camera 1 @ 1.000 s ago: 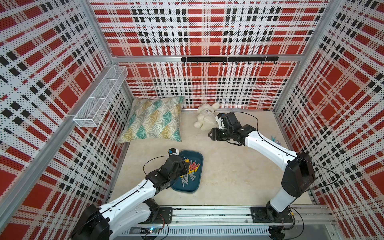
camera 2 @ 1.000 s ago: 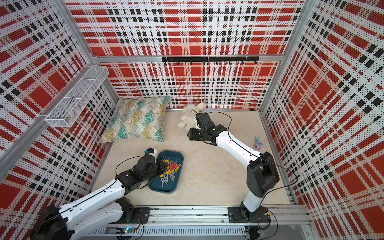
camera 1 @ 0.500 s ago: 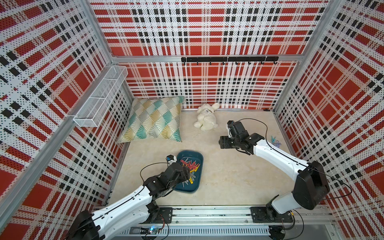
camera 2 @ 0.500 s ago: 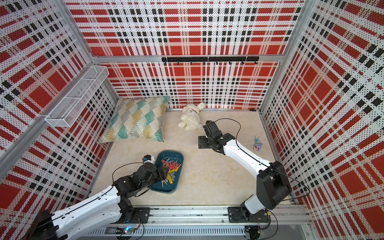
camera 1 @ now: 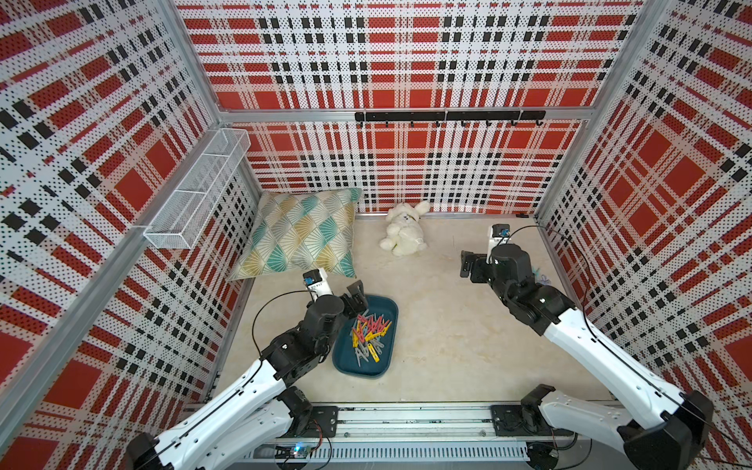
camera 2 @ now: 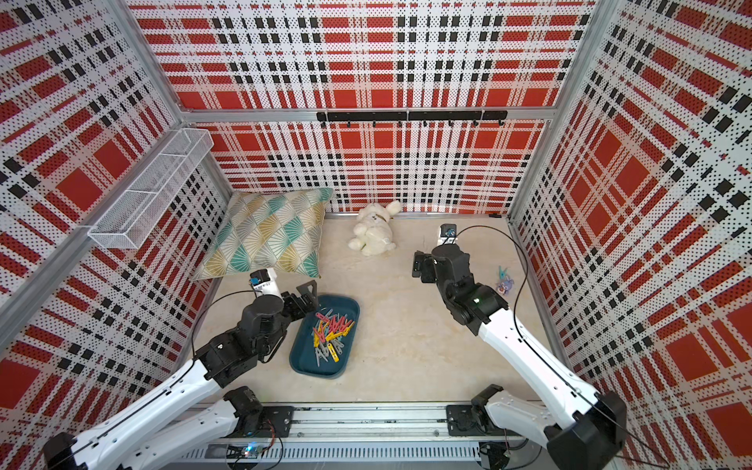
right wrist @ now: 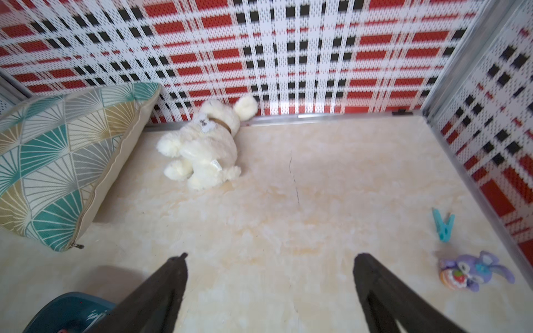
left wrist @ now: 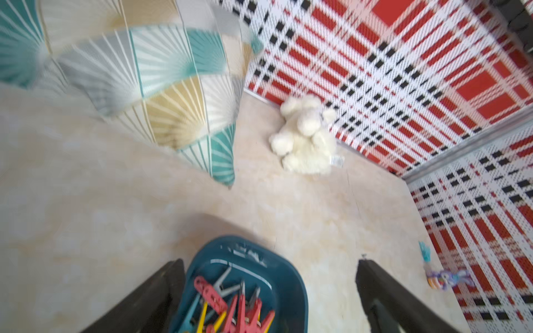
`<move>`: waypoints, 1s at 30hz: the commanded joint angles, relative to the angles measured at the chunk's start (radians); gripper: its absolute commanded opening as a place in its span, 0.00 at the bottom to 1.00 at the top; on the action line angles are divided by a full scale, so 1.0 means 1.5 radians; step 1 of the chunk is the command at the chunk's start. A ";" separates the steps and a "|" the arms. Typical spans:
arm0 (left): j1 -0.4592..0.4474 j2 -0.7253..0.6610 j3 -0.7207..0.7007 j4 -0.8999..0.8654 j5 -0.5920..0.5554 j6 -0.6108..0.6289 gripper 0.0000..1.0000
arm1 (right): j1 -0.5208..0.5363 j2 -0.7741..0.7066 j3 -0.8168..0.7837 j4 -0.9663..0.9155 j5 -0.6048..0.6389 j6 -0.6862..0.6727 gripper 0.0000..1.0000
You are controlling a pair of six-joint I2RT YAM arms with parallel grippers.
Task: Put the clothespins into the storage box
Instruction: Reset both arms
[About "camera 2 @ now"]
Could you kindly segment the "teal plastic storage box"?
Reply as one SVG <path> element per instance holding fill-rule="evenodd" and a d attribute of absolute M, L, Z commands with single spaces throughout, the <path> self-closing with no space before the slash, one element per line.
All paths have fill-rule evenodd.
<path fill-rule="evenodd" d="M 351 298 L 337 295 L 323 295 L 318 302 L 318 311 L 310 313 L 302 320 L 290 352 L 289 364 L 299 374 L 322 379 L 336 379 L 345 372 L 354 346 L 360 318 L 360 305 Z M 347 337 L 340 337 L 341 332 L 328 333 L 319 325 L 319 320 L 316 318 L 318 313 L 346 315 L 350 323 L 354 321 L 356 324 Z M 329 343 L 334 346 L 340 361 L 334 362 L 329 354 L 329 362 L 318 366 L 315 360 L 315 349 L 322 348 L 324 352 L 329 352 L 327 349 Z"/>

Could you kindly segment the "yellow clothespin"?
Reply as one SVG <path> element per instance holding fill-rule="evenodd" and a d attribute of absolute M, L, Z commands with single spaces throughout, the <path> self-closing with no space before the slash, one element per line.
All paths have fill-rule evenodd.
<path fill-rule="evenodd" d="M 343 331 L 342 331 L 342 332 L 340 333 L 340 337 L 347 337 L 347 336 L 348 336 L 348 334 L 349 334 L 349 333 L 351 332 L 351 330 L 352 330 L 352 329 L 354 328 L 354 325 L 355 325 L 355 324 L 356 324 L 356 323 L 355 323 L 354 321 L 353 321 L 353 322 L 351 322 L 351 323 L 350 323 L 350 324 L 349 324 L 349 325 L 348 325 L 348 326 L 347 326 L 347 327 L 346 327 L 346 328 L 345 328 L 345 329 L 344 329 L 344 330 L 343 330 Z"/>
<path fill-rule="evenodd" d="M 329 343 L 329 344 L 327 344 L 327 349 L 329 350 L 329 354 L 330 354 L 331 358 L 333 358 L 334 362 L 339 362 L 340 358 L 339 358 L 339 356 L 338 356 L 338 354 L 337 354 L 334 346 Z"/>

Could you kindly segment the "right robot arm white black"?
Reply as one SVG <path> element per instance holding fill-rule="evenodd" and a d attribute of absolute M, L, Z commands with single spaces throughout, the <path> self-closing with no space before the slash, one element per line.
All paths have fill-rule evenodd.
<path fill-rule="evenodd" d="M 412 274 L 436 285 L 454 320 L 501 354 L 542 401 L 532 405 L 499 387 L 485 389 L 481 409 L 495 427 L 546 448 L 560 469 L 603 469 L 624 448 L 626 403 L 548 351 L 494 288 L 475 281 L 468 254 L 454 244 L 416 252 Z"/>

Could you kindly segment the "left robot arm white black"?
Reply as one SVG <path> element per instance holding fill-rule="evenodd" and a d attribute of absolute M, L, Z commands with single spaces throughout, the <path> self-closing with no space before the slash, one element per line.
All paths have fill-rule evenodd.
<path fill-rule="evenodd" d="M 61 433 L 43 447 L 49 469 L 114 469 L 194 403 L 267 363 L 291 322 L 318 308 L 314 280 L 297 294 L 264 291 L 245 307 L 238 325 L 217 335 L 172 378 L 105 422 L 72 436 Z"/>

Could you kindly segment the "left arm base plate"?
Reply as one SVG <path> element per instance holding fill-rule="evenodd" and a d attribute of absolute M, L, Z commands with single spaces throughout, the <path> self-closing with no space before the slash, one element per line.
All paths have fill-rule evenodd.
<path fill-rule="evenodd" d="M 295 407 L 262 407 L 240 417 L 231 438 L 287 438 Z"/>

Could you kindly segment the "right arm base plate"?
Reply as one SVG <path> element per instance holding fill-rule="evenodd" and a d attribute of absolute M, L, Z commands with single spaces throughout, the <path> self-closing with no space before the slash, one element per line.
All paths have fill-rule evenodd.
<path fill-rule="evenodd" d="M 447 405 L 446 426 L 452 437 L 504 436 L 485 409 L 476 405 Z"/>

